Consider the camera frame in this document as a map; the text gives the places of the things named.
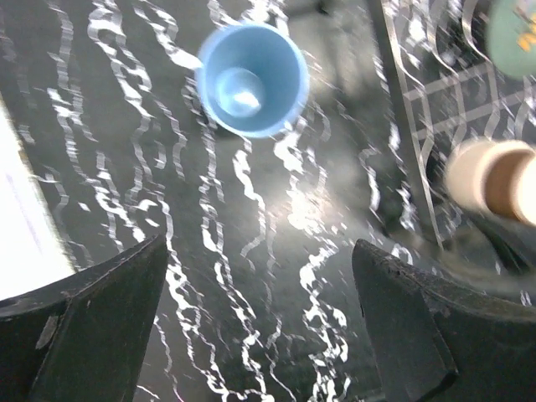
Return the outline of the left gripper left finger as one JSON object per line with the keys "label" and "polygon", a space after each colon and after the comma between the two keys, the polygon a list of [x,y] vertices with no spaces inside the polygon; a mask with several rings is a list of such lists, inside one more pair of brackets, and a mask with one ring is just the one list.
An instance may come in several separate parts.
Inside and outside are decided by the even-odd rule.
{"label": "left gripper left finger", "polygon": [[3,401],[131,401],[168,268],[163,235],[1,302]]}

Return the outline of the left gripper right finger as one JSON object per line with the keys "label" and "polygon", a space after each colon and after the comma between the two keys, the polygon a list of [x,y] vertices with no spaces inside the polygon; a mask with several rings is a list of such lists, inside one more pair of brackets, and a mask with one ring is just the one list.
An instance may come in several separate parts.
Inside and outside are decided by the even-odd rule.
{"label": "left gripper right finger", "polygon": [[366,240],[359,304],[388,401],[533,401],[535,310],[424,273]]}

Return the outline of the blue plastic cup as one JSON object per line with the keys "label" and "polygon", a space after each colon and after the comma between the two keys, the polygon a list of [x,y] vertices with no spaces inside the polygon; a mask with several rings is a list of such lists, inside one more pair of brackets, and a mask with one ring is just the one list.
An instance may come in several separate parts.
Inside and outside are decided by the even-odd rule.
{"label": "blue plastic cup", "polygon": [[242,21],[214,30],[198,52],[198,98],[217,125],[248,138],[272,137],[294,124],[310,75],[296,44],[267,23]]}

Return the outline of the cream and brown cup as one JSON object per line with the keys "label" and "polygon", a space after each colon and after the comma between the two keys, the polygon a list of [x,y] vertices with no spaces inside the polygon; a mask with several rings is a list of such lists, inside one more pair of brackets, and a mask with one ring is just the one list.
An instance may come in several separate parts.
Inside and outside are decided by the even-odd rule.
{"label": "cream and brown cup", "polygon": [[467,140],[449,156],[445,185],[460,207],[535,225],[535,146],[519,140]]}

